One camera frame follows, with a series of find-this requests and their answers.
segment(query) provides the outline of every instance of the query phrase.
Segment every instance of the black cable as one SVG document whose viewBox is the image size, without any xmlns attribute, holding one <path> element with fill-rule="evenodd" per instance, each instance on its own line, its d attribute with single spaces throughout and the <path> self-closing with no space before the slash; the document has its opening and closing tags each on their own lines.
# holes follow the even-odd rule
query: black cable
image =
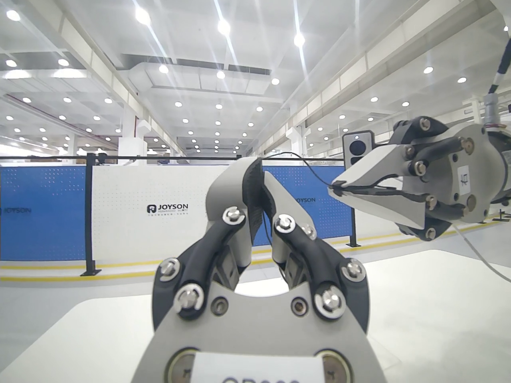
<svg viewBox="0 0 511 383">
<path fill-rule="evenodd" d="M 332 188 L 332 184 L 329 184 L 327 183 L 325 180 L 321 179 L 321 177 L 319 177 L 319 175 L 317 175 L 314 170 L 312 169 L 312 166 L 309 165 L 309 163 L 304 159 L 302 158 L 300 155 L 298 155 L 297 153 L 294 153 L 294 152 L 281 152 L 281 153 L 275 153 L 275 155 L 270 155 L 270 156 L 267 156 L 264 159 L 270 159 L 270 158 L 273 158 L 274 156 L 277 156 L 277 155 L 284 155 L 284 154 L 290 154 L 290 155 L 294 155 L 296 156 L 297 158 L 301 159 L 305 165 L 307 165 L 309 167 L 309 169 L 311 170 L 311 172 L 314 174 L 314 176 L 319 180 L 321 181 L 323 184 L 325 184 L 325 186 L 327 186 L 328 188 Z"/>
</svg>

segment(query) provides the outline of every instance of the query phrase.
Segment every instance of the metal screw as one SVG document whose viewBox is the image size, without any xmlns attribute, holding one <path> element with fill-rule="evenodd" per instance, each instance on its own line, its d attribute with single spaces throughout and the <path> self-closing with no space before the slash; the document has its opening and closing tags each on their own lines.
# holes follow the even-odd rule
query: metal screw
<svg viewBox="0 0 511 383">
<path fill-rule="evenodd" d="M 428 240 L 432 240 L 432 239 L 435 239 L 436 237 L 436 230 L 434 228 L 429 228 L 427 231 L 426 231 L 426 238 Z"/>
<path fill-rule="evenodd" d="M 431 122 L 424 117 L 421 118 L 418 123 L 420 125 L 420 128 L 423 129 L 424 131 L 428 131 L 429 128 L 431 127 Z"/>
<path fill-rule="evenodd" d="M 307 313 L 307 301 L 301 297 L 296 297 L 291 301 L 291 311 L 298 317 L 305 316 Z"/>
</svg>

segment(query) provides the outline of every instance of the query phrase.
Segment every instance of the ceiling light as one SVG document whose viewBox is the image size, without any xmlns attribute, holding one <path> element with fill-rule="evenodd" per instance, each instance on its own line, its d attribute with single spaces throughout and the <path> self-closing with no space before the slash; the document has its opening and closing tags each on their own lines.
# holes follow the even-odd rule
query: ceiling light
<svg viewBox="0 0 511 383">
<path fill-rule="evenodd" d="M 220 19 L 218 22 L 217 29 L 223 36 L 229 36 L 230 33 L 230 24 L 225 19 Z"/>
<path fill-rule="evenodd" d="M 19 22 L 22 19 L 15 10 L 9 10 L 6 14 L 9 19 L 14 20 L 15 22 Z"/>
<path fill-rule="evenodd" d="M 135 19 L 146 26 L 151 24 L 151 17 L 149 16 L 149 13 L 142 7 L 135 8 Z"/>
<path fill-rule="evenodd" d="M 303 46 L 303 44 L 305 44 L 305 38 L 303 37 L 303 35 L 299 32 L 296 34 L 296 36 L 294 37 L 294 40 L 293 40 L 294 44 L 298 47 L 298 48 L 301 48 Z"/>
</svg>

